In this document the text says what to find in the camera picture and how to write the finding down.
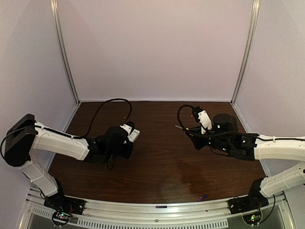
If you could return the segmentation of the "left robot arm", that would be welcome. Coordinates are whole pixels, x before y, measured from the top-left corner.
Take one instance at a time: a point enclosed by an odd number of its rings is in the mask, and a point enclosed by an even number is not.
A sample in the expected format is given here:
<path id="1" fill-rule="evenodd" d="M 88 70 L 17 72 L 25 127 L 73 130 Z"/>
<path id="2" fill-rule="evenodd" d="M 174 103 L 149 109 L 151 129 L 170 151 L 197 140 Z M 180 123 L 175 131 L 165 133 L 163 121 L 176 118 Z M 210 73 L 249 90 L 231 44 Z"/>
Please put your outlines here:
<path id="1" fill-rule="evenodd" d="M 133 122 L 111 126 L 96 138 L 75 136 L 49 128 L 26 114 L 6 134 L 0 144 L 0 154 L 5 162 L 17 167 L 36 185 L 48 201 L 63 202 L 64 192 L 59 181 L 41 167 L 31 150 L 45 150 L 87 163 L 108 165 L 117 157 L 129 159 L 140 131 Z"/>

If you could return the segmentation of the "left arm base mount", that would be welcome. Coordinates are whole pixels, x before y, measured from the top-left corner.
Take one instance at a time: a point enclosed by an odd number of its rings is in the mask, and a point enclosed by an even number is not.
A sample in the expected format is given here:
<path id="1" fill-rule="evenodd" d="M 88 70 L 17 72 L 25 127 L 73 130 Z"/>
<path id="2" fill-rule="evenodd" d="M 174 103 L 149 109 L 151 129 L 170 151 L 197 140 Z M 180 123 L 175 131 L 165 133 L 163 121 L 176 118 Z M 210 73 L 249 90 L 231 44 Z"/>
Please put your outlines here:
<path id="1" fill-rule="evenodd" d="M 43 205 L 56 211 L 82 215 L 85 200 L 71 197 L 64 197 L 63 200 L 54 200 L 51 197 L 46 197 Z"/>

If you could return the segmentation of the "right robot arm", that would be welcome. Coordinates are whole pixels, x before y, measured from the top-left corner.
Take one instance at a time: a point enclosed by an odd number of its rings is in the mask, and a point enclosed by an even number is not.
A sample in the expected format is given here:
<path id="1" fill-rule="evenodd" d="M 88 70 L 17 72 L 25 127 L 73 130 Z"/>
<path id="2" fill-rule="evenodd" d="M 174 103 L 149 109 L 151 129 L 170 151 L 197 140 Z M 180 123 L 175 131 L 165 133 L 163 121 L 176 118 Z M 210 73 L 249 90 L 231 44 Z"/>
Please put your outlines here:
<path id="1" fill-rule="evenodd" d="M 235 117 L 218 114 L 210 120 L 198 117 L 199 127 L 183 131 L 192 140 L 197 150 L 204 146 L 219 150 L 227 157 L 244 161 L 263 159 L 295 160 L 298 164 L 276 175 L 253 182 L 251 197 L 268 198 L 274 194 L 305 183 L 305 139 L 304 137 L 276 137 L 256 133 L 240 133 Z"/>

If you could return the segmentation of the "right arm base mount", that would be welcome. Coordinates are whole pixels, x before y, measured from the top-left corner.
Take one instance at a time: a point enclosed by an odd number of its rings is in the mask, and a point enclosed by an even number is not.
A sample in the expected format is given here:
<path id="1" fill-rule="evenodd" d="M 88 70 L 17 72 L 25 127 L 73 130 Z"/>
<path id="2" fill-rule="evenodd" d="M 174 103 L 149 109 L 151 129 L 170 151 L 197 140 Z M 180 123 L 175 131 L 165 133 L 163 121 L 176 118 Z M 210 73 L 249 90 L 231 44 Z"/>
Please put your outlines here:
<path id="1" fill-rule="evenodd" d="M 252 210 L 259 210 L 261 207 L 269 205 L 269 201 L 266 198 L 250 196 L 232 198 L 228 200 L 227 203 L 232 215 Z"/>

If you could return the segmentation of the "white remote control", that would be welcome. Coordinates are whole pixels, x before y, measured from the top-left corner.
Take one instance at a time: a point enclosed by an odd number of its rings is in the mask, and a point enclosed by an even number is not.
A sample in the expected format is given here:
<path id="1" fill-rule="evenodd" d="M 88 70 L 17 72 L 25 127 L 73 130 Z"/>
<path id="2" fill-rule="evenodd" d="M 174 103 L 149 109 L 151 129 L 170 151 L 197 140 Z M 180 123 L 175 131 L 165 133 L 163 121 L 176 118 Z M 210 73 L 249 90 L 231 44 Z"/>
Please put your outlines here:
<path id="1" fill-rule="evenodd" d="M 129 141 L 134 143 L 139 135 L 140 135 L 140 131 L 137 129 L 134 129 L 128 136 Z"/>

